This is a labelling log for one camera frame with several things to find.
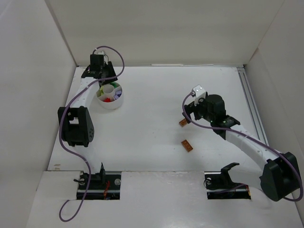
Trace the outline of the orange lego plate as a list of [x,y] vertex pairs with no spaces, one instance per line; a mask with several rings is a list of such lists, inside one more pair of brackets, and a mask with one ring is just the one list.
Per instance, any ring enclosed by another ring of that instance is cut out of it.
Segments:
[[187,152],[190,152],[193,150],[193,147],[190,145],[190,143],[187,140],[183,140],[181,142],[181,144]]
[[187,123],[187,120],[186,119],[183,119],[183,120],[181,120],[180,122],[179,122],[179,125],[181,126],[181,127],[184,127],[185,125],[187,125],[188,123]]

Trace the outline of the lime green small lego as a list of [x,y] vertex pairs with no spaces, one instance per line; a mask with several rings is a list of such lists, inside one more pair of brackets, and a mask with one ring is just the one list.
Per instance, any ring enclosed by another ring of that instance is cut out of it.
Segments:
[[100,95],[103,95],[104,94],[104,91],[103,91],[103,86],[99,89],[99,91],[100,91]]

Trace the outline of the green 2x4 lego brick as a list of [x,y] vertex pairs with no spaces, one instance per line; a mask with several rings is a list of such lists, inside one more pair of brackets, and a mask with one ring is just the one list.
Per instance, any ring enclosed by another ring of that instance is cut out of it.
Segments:
[[115,82],[110,83],[110,85],[112,85],[114,88],[117,88],[120,86],[118,83],[115,83]]

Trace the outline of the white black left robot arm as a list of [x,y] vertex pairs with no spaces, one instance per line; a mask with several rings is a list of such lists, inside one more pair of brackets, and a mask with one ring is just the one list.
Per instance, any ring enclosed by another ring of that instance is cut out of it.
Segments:
[[58,109],[58,119],[62,122],[61,140],[73,148],[72,152],[84,160],[89,168],[84,169],[82,179],[85,184],[105,184],[105,170],[89,144],[93,141],[95,130],[89,106],[103,84],[115,81],[113,64],[104,60],[104,53],[91,54],[90,65],[84,70],[77,93],[70,106]]

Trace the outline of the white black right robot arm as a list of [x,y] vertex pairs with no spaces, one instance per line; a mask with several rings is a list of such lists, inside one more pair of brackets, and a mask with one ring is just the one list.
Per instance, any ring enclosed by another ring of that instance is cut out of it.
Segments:
[[241,168],[240,163],[232,162],[219,171],[207,172],[204,184],[208,190],[224,195],[238,188],[252,186],[272,201],[285,199],[297,202],[304,197],[297,158],[292,153],[281,153],[252,136],[240,121],[226,113],[221,96],[209,95],[207,92],[199,96],[191,92],[187,97],[190,96],[194,101],[190,104],[182,102],[182,114],[186,122],[212,129],[259,167],[259,171],[251,173],[247,168]]

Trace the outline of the white round divided container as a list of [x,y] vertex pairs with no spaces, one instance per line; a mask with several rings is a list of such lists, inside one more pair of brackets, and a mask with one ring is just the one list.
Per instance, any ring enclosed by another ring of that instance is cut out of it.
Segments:
[[[96,97],[98,99],[99,104],[103,108],[108,109],[108,110],[114,110],[114,109],[117,109],[120,106],[122,106],[123,101],[124,101],[124,99],[123,99],[124,98],[124,94],[122,94],[122,96],[118,100],[114,100],[114,95],[115,95],[115,92],[117,90],[122,90],[122,92],[123,92],[122,86],[120,85],[119,87],[114,88],[112,85],[110,85],[110,83],[108,83],[106,85],[103,85],[103,87],[104,87],[103,88],[103,91],[104,91],[103,95],[100,95],[100,91],[99,90],[96,92]],[[111,102],[104,102],[104,100],[106,98],[110,98]]]

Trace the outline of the aluminium rail right side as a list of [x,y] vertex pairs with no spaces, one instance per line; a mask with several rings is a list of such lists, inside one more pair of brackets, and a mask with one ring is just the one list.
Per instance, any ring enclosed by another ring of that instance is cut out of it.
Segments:
[[248,81],[248,78],[247,78],[247,75],[246,75],[246,72],[245,72],[245,68],[244,67],[237,67],[237,72],[238,72],[238,75],[239,75],[241,85],[243,87],[243,91],[244,91],[244,94],[245,94],[245,98],[246,98],[246,101],[247,101],[247,105],[248,105],[248,108],[249,108],[249,112],[250,112],[250,115],[251,115],[251,118],[252,118],[252,121],[253,121],[253,124],[254,124],[254,128],[255,128],[257,137],[261,142],[265,143],[266,145],[269,145],[268,139],[267,139],[267,136],[266,136],[266,132],[264,130],[264,127],[263,127],[263,124],[262,124],[262,121],[261,121],[256,103],[255,103],[255,100],[254,100],[254,96],[253,96],[252,90],[251,90],[250,85],[249,85],[249,81]]

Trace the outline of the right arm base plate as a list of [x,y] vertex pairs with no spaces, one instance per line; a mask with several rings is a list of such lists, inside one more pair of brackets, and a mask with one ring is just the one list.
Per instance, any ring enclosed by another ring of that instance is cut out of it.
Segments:
[[250,200],[249,187],[243,183],[234,183],[227,174],[220,171],[204,172],[204,186],[209,200]]

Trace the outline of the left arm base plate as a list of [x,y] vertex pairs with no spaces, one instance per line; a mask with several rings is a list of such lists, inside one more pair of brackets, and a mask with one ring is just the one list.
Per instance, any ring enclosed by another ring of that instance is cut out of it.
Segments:
[[[92,174],[85,200],[119,200],[121,187],[121,172],[106,172],[104,176]],[[84,173],[78,183],[76,199],[81,200],[87,187],[88,174]]]

